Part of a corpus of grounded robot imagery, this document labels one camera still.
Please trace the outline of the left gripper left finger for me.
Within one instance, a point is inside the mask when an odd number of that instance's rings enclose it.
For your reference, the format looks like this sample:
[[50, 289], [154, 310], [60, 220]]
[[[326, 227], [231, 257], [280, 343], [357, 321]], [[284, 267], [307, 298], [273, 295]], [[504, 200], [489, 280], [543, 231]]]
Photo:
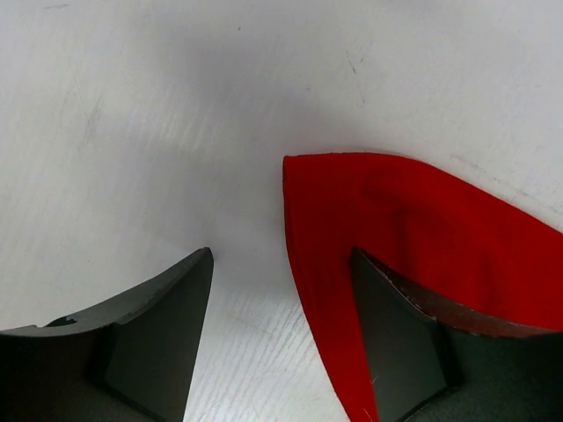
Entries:
[[2, 331], [2, 420], [182, 420], [213, 269], [201, 248], [90, 308]]

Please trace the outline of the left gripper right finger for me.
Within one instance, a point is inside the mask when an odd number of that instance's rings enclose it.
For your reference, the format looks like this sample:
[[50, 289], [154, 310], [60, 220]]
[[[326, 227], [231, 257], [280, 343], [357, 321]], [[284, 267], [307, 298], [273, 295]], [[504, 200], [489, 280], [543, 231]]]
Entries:
[[561, 420], [560, 331], [468, 308], [360, 249], [349, 264], [380, 420]]

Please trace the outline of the red t shirt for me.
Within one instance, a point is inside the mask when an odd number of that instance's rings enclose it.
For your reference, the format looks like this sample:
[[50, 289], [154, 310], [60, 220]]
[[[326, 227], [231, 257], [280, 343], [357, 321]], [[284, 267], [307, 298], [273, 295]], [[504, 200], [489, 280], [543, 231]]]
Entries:
[[562, 235], [430, 164], [382, 153], [287, 156], [287, 252], [304, 314], [352, 421], [382, 421], [350, 256], [367, 252], [464, 306], [562, 334]]

